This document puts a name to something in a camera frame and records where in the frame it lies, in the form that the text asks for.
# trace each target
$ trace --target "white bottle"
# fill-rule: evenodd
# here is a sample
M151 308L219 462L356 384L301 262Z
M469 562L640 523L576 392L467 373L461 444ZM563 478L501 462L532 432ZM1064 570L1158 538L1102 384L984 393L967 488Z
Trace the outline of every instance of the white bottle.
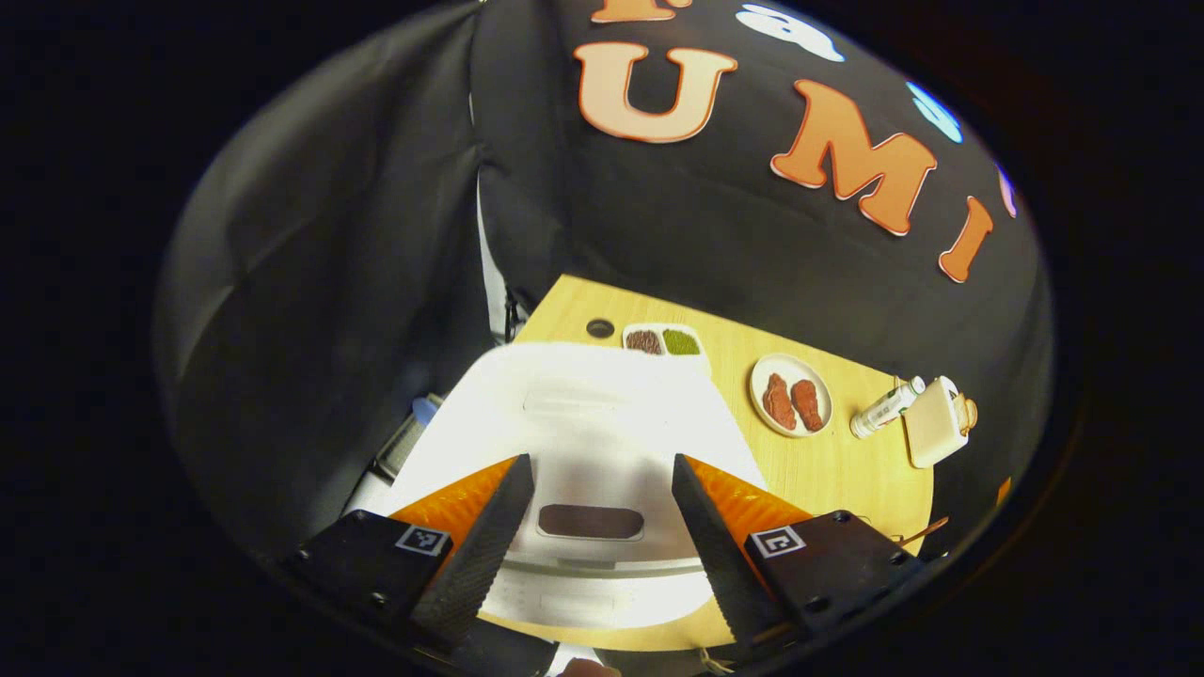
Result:
M866 407L866 411L852 417L849 428L858 438L869 437L902 416L920 396L920 393L923 393L923 379L916 376L879 398L877 402Z

